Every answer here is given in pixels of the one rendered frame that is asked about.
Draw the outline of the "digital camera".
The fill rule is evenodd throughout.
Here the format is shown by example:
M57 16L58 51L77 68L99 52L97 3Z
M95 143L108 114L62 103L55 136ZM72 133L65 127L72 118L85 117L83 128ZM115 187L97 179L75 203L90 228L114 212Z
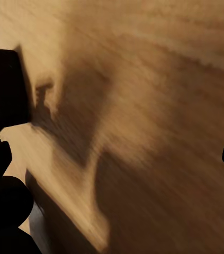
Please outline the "digital camera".
M28 123L28 104L17 52L0 49L0 115L16 110L16 117L6 126Z

